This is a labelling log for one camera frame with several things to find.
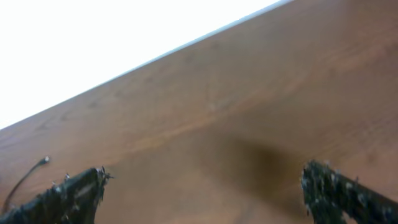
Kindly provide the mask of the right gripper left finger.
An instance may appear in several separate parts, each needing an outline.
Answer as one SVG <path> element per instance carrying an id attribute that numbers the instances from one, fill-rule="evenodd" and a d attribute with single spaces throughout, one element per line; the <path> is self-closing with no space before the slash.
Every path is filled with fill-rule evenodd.
<path id="1" fill-rule="evenodd" d="M 1 215 L 1 224 L 94 224 L 111 178 L 103 167 L 87 169 Z"/>

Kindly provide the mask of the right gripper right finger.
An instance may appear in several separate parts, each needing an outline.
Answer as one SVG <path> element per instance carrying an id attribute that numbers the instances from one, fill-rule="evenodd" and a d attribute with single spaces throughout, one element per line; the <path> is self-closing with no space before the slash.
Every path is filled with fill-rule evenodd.
<path id="1" fill-rule="evenodd" d="M 318 161 L 308 161 L 300 186 L 307 213 L 315 223 L 397 224 L 397 202 L 351 180 Z"/>

